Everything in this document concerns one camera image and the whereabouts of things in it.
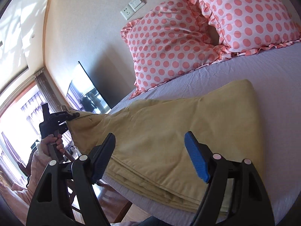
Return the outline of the person's left hand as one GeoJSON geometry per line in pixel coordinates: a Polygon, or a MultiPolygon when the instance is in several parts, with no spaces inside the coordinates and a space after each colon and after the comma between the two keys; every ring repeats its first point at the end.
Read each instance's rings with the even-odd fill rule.
{"type": "Polygon", "coordinates": [[[40,142],[41,150],[47,155],[50,155],[50,147],[54,146],[61,154],[65,154],[65,148],[62,141],[62,135],[58,134],[57,137],[54,135],[49,135],[45,138],[43,138],[40,142]]]}

